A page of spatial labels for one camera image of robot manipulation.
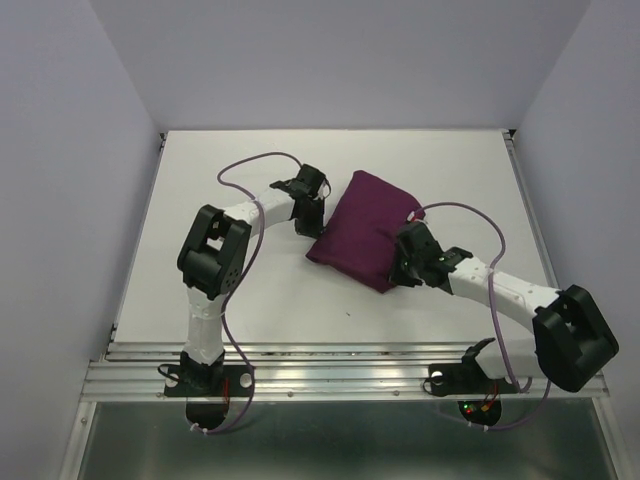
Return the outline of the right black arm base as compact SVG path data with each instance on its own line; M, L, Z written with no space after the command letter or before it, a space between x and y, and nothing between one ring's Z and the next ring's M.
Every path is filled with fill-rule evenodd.
M478 364L476 357L495 338L483 339L469 347L457 363L431 364L428 375L422 382L422 389L435 397L449 395L484 395L487 393L515 394L517 389L506 382L503 376L489 378Z

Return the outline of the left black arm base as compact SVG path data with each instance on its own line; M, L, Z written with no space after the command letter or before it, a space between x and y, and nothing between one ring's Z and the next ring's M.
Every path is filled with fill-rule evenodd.
M254 391L251 368L224 362L224 354L211 365L180 354L177 364L162 363L157 372L165 380L164 395L170 398L248 398Z

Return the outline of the purple surgical drape cloth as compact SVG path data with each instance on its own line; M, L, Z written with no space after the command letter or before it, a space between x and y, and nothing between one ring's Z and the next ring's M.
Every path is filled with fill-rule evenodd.
M410 193L358 170L306 258L384 294L393 288L396 235L419 207Z

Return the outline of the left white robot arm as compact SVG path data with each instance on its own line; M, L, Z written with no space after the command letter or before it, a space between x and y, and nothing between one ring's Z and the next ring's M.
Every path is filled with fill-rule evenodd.
M189 324L180 366L199 393L222 382L223 303L242 279L250 240L274 225L292 222L298 235L317 239L324 230L326 175L304 164L289 180L272 183L255 198L196 214L177 259L187 287Z

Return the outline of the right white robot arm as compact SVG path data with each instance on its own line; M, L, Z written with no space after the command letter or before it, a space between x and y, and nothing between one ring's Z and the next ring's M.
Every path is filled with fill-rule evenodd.
M527 339L499 335L468 347L456 363L434 365L428 382L435 396L474 393L493 381L548 379L576 393L619 352L619 343L584 288L540 286L499 272L459 247L443 250L427 225L413 221L396 236L390 281L428 286L487 306L524 327Z

